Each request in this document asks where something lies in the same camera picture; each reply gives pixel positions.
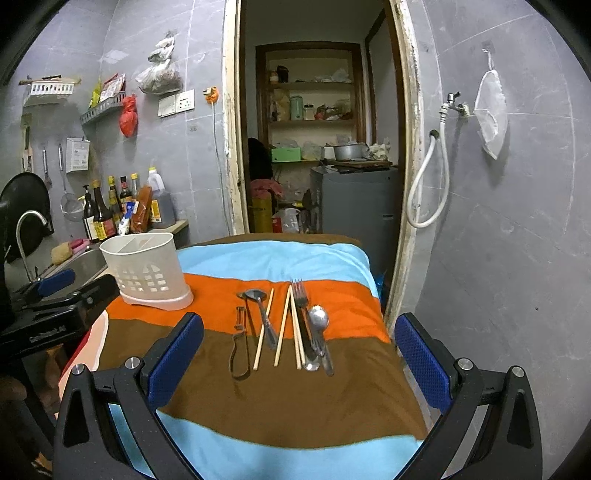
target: power cord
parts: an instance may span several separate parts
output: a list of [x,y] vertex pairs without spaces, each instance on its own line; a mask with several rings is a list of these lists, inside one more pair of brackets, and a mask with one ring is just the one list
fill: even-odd
[[215,146],[216,150],[216,158],[217,158],[217,172],[219,173],[219,180],[220,180],[220,192],[222,194],[222,209],[223,209],[223,219],[226,223],[226,229],[228,230],[228,235],[232,234],[232,228],[230,227],[230,222],[228,221],[228,209],[226,207],[226,196],[224,194],[224,182],[223,182],[223,174],[222,174],[222,161],[220,159],[220,154],[217,149],[217,134],[216,134],[216,102],[219,99],[219,91],[217,87],[210,87],[203,91],[203,96],[207,103],[212,106],[212,130],[213,130],[213,145]]

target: light blue stripe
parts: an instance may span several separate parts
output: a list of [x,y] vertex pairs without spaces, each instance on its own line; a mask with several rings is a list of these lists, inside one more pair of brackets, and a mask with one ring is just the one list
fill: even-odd
[[[111,413],[135,469],[152,476],[125,422]],[[324,449],[286,449],[226,437],[188,420],[158,416],[179,449],[205,480],[392,480],[420,447],[412,436],[395,436]]]
[[367,255],[351,244],[301,244],[272,240],[204,245],[178,251],[185,273],[238,280],[354,281],[378,297]]

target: green box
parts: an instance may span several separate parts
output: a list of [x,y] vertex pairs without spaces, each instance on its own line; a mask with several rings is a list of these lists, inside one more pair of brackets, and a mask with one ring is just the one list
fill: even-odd
[[273,163],[301,161],[301,148],[273,148],[271,149]]

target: black bag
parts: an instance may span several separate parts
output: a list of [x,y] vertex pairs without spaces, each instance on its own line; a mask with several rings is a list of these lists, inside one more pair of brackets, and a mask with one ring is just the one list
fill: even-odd
[[248,139],[249,172],[251,181],[273,178],[271,152],[256,138]]

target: screw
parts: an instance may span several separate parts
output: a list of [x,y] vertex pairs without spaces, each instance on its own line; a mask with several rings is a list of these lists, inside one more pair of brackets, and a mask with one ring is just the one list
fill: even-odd
[[472,370],[474,364],[472,363],[472,360],[470,360],[469,358],[460,358],[457,361],[457,366],[459,366],[462,370],[468,371]]
[[140,360],[136,356],[132,356],[125,361],[125,368],[133,370],[139,366]]
[[84,371],[84,364],[76,364],[72,367],[72,373],[74,375],[80,375]]
[[513,375],[515,375],[516,377],[523,377],[525,375],[525,372],[523,371],[523,369],[521,367],[515,366],[511,369],[511,371],[513,372]]

